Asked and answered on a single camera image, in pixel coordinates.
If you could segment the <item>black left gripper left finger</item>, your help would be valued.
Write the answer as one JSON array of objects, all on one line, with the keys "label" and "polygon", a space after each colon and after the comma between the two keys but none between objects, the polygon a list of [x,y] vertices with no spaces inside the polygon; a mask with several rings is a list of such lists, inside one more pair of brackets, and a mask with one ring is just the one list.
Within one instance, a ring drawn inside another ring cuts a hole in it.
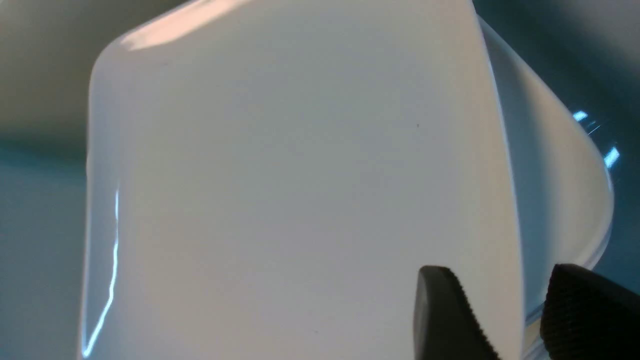
[{"label": "black left gripper left finger", "polygon": [[418,271],[413,311],[416,360],[498,360],[457,276],[446,267]]}]

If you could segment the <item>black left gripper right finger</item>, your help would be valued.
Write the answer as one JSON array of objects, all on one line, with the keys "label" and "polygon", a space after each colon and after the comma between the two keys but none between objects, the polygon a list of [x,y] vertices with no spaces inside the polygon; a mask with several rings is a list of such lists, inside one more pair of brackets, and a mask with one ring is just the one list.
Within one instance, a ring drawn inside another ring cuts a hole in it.
[{"label": "black left gripper right finger", "polygon": [[556,264],[540,335],[552,360],[637,360],[640,297],[576,264]]}]

